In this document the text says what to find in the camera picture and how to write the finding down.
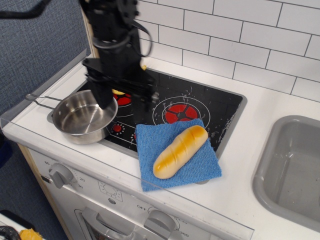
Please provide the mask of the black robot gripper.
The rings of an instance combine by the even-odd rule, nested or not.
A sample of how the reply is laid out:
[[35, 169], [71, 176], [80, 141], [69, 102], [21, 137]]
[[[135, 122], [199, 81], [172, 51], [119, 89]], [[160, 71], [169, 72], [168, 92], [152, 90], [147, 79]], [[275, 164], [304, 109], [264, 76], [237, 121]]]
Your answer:
[[112, 89], [130, 94], [144, 102], [150, 112], [158, 100], [157, 81], [141, 69], [141, 56], [132, 48], [122, 51], [99, 49], [99, 58], [85, 58], [88, 87], [101, 109], [113, 101]]

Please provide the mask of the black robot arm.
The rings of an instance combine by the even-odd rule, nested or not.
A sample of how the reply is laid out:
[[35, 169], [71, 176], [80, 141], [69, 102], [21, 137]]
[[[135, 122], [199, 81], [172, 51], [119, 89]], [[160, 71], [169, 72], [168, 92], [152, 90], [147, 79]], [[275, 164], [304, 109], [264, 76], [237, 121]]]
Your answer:
[[141, 60], [151, 50], [141, 52], [139, 32], [148, 30], [135, 18], [139, 15], [136, 0], [81, 0], [80, 6], [92, 27], [92, 44], [98, 58], [86, 58], [87, 84], [98, 105], [105, 109], [113, 90], [129, 94], [137, 106], [148, 109], [155, 103], [156, 80], [141, 67]]

